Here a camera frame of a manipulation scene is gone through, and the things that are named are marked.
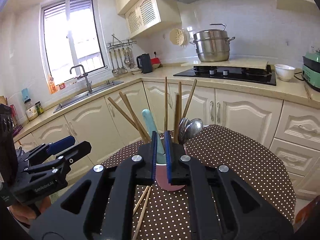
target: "kitchen sink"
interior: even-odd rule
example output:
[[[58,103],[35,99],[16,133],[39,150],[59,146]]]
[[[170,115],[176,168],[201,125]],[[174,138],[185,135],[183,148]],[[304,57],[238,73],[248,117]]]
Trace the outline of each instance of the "kitchen sink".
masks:
[[[103,91],[103,90],[106,90],[108,88],[114,87],[114,86],[119,85],[121,83],[123,83],[123,81],[107,81],[107,83],[105,83],[105,84],[103,84],[101,86],[93,88],[92,92],[86,91],[84,93],[76,95],[76,96],[74,96],[74,97],[72,97],[72,98],[70,98],[70,99],[58,104],[57,108],[53,112],[55,113],[55,112],[65,108],[67,106],[72,105],[75,102],[78,102],[78,101],[80,101],[80,100],[82,100],[84,98],[87,98],[87,97],[89,97],[89,96],[91,96],[93,94],[96,94],[96,93],[98,93],[100,91]]]

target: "silver screw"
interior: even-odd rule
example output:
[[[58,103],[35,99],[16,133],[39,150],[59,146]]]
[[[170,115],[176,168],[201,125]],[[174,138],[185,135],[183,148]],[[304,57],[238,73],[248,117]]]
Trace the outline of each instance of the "silver screw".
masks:
[[[103,171],[104,167],[101,165],[101,164],[98,164],[96,166],[93,167],[93,170],[95,172],[100,172],[100,171]]]
[[[131,160],[133,160],[134,162],[139,162],[142,160],[142,156],[140,156],[140,155],[132,156]]]
[[[189,155],[182,155],[180,157],[180,160],[182,160],[183,162],[188,162],[191,160],[191,157]]]
[[[219,166],[219,171],[221,171],[221,172],[227,172],[228,170],[229,170],[229,167],[226,165]]]

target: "round table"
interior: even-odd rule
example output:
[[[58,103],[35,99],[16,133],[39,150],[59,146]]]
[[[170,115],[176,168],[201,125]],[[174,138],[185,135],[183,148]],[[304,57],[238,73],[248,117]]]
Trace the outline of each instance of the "round table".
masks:
[[[119,165],[124,159],[135,155],[142,144],[140,140],[122,148],[102,165],[106,168]],[[186,149],[188,155],[199,159],[204,165],[228,165],[293,222],[296,198],[290,178],[283,162],[263,145],[228,128],[210,125],[188,141]],[[151,188],[138,239],[191,239],[186,189],[169,192],[160,188],[156,182]],[[136,187],[135,203],[144,189],[145,186]],[[133,216],[132,235],[143,204],[144,200]]]

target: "black glass cooktop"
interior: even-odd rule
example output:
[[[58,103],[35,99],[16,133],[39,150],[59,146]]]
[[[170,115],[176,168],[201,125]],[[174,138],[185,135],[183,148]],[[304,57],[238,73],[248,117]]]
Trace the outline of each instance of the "black glass cooktop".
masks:
[[[267,65],[265,70],[223,66],[195,66],[174,76],[240,80],[276,86],[276,73],[271,69],[270,65]]]

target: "faucet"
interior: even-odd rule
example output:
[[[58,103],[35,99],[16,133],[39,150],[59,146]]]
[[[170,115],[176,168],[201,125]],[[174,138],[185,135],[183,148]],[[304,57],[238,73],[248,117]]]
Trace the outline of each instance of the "faucet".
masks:
[[[84,66],[83,65],[76,65],[76,66],[73,66],[72,68],[70,68],[70,74],[72,74],[72,72],[71,72],[72,69],[76,68],[76,67],[82,67],[83,76],[85,78],[85,81],[87,82],[87,90],[89,91],[89,93],[91,93],[92,92],[92,88],[91,88],[92,81],[91,82],[88,81],[88,78],[87,78],[88,73],[84,70]]]

